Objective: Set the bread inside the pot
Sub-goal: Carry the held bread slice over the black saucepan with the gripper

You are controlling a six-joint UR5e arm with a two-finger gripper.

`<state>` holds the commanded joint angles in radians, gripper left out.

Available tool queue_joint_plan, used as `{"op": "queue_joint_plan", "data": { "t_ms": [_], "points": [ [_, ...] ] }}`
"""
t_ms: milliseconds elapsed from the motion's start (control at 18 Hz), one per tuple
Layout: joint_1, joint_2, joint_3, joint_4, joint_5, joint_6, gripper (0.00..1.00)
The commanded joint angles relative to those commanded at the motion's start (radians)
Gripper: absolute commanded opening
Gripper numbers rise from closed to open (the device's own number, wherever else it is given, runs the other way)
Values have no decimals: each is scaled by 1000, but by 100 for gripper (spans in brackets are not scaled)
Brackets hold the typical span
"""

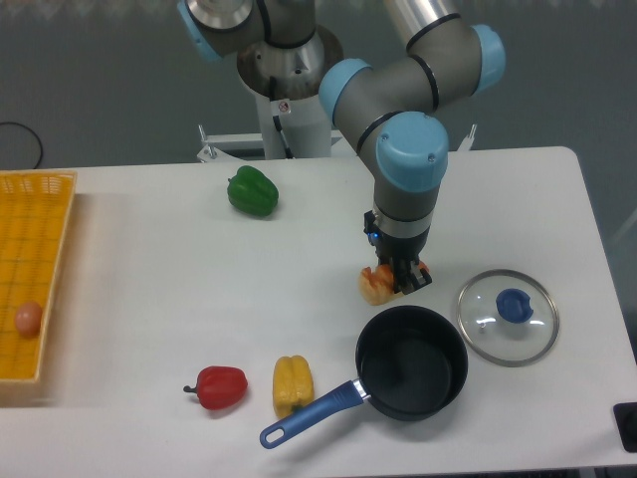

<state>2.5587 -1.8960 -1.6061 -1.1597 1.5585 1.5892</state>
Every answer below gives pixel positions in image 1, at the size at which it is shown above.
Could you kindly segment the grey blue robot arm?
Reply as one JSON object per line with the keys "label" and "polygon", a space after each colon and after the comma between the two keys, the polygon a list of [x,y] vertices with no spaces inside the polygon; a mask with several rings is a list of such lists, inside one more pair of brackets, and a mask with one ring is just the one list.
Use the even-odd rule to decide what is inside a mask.
{"label": "grey blue robot arm", "polygon": [[202,57],[236,56],[266,158],[323,157],[332,133],[342,134],[374,179],[364,231],[392,290],[428,285],[419,255],[449,152],[435,113],[502,78],[498,34],[465,23],[451,1],[389,1],[405,55],[376,70],[344,56],[311,1],[181,1],[177,9]]}

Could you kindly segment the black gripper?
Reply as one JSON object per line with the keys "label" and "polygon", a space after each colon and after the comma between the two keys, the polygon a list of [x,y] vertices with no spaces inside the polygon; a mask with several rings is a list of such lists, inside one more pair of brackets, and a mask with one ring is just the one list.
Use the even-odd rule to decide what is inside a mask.
{"label": "black gripper", "polygon": [[431,284],[429,268],[419,261],[419,253],[426,244],[428,230],[418,234],[409,232],[406,237],[398,237],[380,227],[381,218],[373,210],[367,211],[364,214],[363,232],[369,244],[375,248],[379,263],[391,264],[394,293],[403,292],[407,279],[413,290],[420,290]]}

